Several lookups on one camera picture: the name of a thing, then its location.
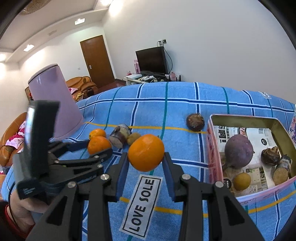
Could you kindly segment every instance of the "orange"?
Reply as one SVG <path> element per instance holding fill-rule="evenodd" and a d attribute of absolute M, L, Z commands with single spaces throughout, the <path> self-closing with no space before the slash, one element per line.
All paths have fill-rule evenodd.
<path fill-rule="evenodd" d="M 93 137 L 106 137 L 106 132 L 103 129 L 94 129 L 89 133 L 89 139 L 91 140 Z"/>
<path fill-rule="evenodd" d="M 141 172 L 156 168 L 165 153 L 162 140 L 155 135 L 147 134 L 138 138 L 128 150 L 128 160 Z"/>
<path fill-rule="evenodd" d="M 108 141 L 107 138 L 97 136 L 97 137 L 93 137 L 89 141 L 89 144 L 87 146 L 87 150 L 88 150 L 89 154 L 92 155 L 92 154 L 95 154 L 99 151 L 103 151 L 103 150 L 111 148 L 111 147 L 112 147 L 111 143 L 110 143 L 110 141 Z"/>

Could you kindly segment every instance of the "purple cylindrical bin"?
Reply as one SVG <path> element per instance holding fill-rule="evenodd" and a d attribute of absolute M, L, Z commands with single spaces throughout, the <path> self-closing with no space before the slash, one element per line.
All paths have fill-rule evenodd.
<path fill-rule="evenodd" d="M 83 116 L 66 85 L 57 64 L 51 64 L 34 74 L 28 82 L 34 100 L 60 101 L 54 138 L 65 139 L 74 134 L 83 124 Z"/>

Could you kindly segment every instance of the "leather sofa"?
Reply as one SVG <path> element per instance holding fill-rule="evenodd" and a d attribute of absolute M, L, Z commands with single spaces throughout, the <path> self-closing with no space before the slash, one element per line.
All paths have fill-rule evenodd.
<path fill-rule="evenodd" d="M 92 82 L 91 78 L 88 76 L 72 78 L 66 81 L 66 84 L 69 88 L 78 89 L 72 94 L 73 99 L 76 99 L 76 97 L 82 93 L 83 97 L 81 97 L 81 99 L 90 97 L 91 95 L 96 95 L 98 93 L 97 85 Z"/>
<path fill-rule="evenodd" d="M 21 148 L 23 148 L 23 144 L 20 145 L 18 149 L 15 149 L 11 146 L 5 146 L 6 141 L 15 135 L 20 128 L 20 125 L 26 120 L 27 113 L 20 114 L 7 128 L 5 133 L 3 134 L 1 141 L 0 141 L 0 165 L 3 167 L 11 166 L 12 165 L 12 157 L 15 153 L 17 153 Z M 0 188 L 2 187 L 2 184 L 4 182 L 5 175 L 0 174 Z"/>

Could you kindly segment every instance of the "pink floral pillow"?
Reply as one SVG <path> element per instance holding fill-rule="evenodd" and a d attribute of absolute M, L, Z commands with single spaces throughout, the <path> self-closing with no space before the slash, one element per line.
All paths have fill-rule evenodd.
<path fill-rule="evenodd" d="M 73 94 L 76 90 L 78 90 L 77 88 L 69 88 L 69 91 L 71 92 L 71 94 Z"/>
<path fill-rule="evenodd" d="M 7 142 L 6 146 L 13 146 L 15 149 L 18 149 L 20 144 L 24 141 L 24 136 L 25 136 L 25 126 L 26 126 L 26 121 L 24 121 L 19 128 L 19 131 L 17 134 L 14 136 L 10 137 Z"/>

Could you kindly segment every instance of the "pink box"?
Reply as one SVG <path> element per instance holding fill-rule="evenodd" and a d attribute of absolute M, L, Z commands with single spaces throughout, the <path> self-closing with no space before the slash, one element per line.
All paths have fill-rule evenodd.
<path fill-rule="evenodd" d="M 211 115 L 207 127 L 207 154 L 209 163 L 209 182 L 223 182 L 223 172 L 218 143 L 214 134 L 215 126 L 269 128 L 282 155 L 287 154 L 292 159 L 291 176 L 286 182 L 267 190 L 237 197 L 240 204 L 250 204 L 273 196 L 296 181 L 296 149 L 286 129 L 276 118 L 264 118 L 245 115 Z"/>

